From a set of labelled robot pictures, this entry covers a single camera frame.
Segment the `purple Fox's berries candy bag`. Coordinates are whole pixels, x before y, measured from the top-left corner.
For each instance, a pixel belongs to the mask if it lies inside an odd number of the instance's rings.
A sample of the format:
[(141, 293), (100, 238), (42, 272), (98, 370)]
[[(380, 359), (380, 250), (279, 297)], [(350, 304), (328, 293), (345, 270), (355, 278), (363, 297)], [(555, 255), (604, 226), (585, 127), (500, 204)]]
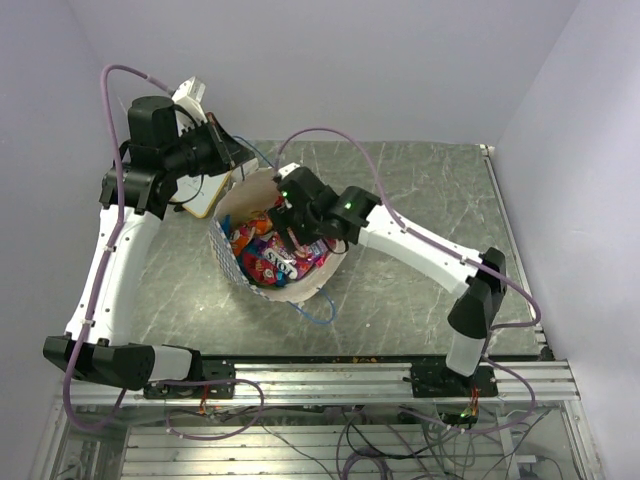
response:
[(330, 250), (323, 240), (296, 246), (290, 252), (278, 233), (273, 233), (261, 250), (261, 255), (289, 281), (301, 280), (314, 267), (321, 267), (329, 254)]

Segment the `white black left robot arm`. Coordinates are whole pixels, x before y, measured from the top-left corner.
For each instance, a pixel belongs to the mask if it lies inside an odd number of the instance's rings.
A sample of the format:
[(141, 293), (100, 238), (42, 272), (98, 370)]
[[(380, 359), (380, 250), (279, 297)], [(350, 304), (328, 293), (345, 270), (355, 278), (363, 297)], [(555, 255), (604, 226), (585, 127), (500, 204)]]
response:
[(182, 397), (203, 387), (199, 351), (131, 341), (135, 291), (147, 252), (184, 177), (226, 174), (252, 153), (224, 132), (197, 100), (145, 96), (127, 114), (129, 138), (103, 177), (100, 228), (89, 277), (60, 336), (44, 357), (74, 380), (126, 390), (168, 381)]

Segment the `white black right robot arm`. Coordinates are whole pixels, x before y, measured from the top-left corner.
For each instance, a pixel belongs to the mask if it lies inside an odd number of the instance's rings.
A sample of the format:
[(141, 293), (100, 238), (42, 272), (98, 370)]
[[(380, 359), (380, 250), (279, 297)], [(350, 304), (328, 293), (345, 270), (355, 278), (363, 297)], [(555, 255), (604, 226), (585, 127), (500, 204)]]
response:
[(447, 317), (453, 337), (443, 364), (407, 381), (434, 397), (475, 394), (481, 355), (507, 290), (499, 278), (506, 271), (504, 254), (450, 242), (360, 187), (337, 194), (307, 167), (290, 164), (273, 181), (282, 200), (268, 215), (288, 251), (317, 241), (339, 252), (361, 245), (401, 261), (455, 296)]

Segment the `checkered blue paper bag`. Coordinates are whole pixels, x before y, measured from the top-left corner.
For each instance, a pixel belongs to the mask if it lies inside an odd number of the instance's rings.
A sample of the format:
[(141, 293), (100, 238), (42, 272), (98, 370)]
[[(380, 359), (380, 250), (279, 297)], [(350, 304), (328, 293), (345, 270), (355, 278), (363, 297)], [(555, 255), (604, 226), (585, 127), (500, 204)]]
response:
[(232, 284), (265, 300), (284, 302), (298, 308), (301, 303), (316, 294), (327, 295), (323, 287), (336, 273), (344, 257), (331, 254), (323, 266), (281, 289), (259, 287), (242, 272), (223, 231), (224, 220), (230, 218), (233, 224), (246, 220), (251, 213), (266, 209), (276, 198), (271, 170), (258, 165), (258, 160), (264, 155), (256, 151), (251, 143), (247, 142), (245, 145), (254, 154), (254, 158), (249, 161), (248, 166), (237, 168), (236, 172), (229, 176), (233, 184), (218, 196), (209, 225), (212, 253), (224, 277)]

